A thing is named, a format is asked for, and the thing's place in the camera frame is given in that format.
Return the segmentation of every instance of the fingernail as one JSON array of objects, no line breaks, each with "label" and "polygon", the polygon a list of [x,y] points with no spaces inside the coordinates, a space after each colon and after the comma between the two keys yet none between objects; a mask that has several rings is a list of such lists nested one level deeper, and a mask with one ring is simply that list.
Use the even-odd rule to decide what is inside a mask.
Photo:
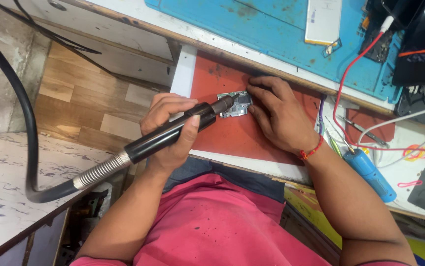
[{"label": "fingernail", "polygon": [[194,127],[199,127],[199,115],[193,116],[193,119],[191,121],[191,125]]}]

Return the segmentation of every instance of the marble-pattern surface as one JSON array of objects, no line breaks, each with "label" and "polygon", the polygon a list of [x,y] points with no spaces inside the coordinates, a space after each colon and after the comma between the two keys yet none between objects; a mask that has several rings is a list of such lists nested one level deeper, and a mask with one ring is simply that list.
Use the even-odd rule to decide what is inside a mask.
[{"label": "marble-pattern surface", "polygon": [[[38,135],[38,186],[60,184],[111,155],[83,145]],[[25,197],[27,162],[25,133],[0,134],[0,245],[73,198],[32,203]]]}]

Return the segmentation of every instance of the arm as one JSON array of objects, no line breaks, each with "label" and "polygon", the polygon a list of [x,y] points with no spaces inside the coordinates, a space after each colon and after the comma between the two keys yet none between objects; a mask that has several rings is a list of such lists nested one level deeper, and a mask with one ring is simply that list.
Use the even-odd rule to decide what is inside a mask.
[{"label": "arm", "polygon": [[[306,118],[287,82],[275,77],[251,78],[247,90],[263,102],[249,111],[264,135],[279,148],[299,155],[309,153],[319,135]],[[307,160],[316,196],[329,223],[342,236],[340,265],[353,266],[373,260],[396,260],[416,265],[408,242],[390,211],[375,191],[326,143]]]},{"label": "arm", "polygon": [[[142,135],[164,124],[171,114],[191,109],[197,100],[174,93],[157,94],[140,121]],[[157,215],[163,186],[180,167],[196,139],[199,116],[187,120],[178,141],[150,157],[145,172],[133,182],[94,228],[76,258],[118,259],[131,262],[143,245]]]}]

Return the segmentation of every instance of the blue tool handle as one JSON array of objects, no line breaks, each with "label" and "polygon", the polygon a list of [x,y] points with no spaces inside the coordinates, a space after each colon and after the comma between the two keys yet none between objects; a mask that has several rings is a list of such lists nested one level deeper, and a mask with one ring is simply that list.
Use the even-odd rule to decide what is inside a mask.
[{"label": "blue tool handle", "polygon": [[344,160],[367,181],[383,202],[392,202],[397,198],[397,193],[362,150],[356,149],[355,154],[346,152]]}]

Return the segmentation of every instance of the dark blue jeans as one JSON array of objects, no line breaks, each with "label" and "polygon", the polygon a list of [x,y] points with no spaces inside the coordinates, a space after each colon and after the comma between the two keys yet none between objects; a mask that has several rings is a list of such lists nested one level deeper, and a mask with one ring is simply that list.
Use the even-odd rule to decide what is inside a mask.
[{"label": "dark blue jeans", "polygon": [[170,191],[175,185],[209,173],[218,174],[232,184],[284,203],[284,183],[274,181],[262,174],[250,173],[193,157],[188,157],[185,164],[171,174],[163,193]]}]

